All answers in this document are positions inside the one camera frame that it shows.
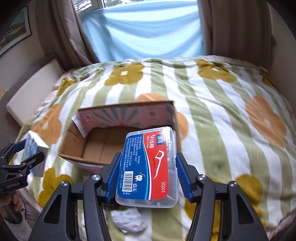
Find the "person's left hand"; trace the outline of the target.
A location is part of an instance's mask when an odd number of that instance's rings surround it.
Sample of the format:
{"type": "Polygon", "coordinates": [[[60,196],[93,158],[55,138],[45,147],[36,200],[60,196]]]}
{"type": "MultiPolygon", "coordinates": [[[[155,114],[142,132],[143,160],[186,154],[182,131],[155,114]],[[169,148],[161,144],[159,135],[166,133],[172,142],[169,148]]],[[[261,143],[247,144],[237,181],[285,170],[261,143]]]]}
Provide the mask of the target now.
{"type": "Polygon", "coordinates": [[[11,202],[13,203],[13,208],[16,212],[22,210],[21,199],[17,191],[15,191],[12,196],[9,194],[0,195],[0,206],[8,205],[11,202]]]}

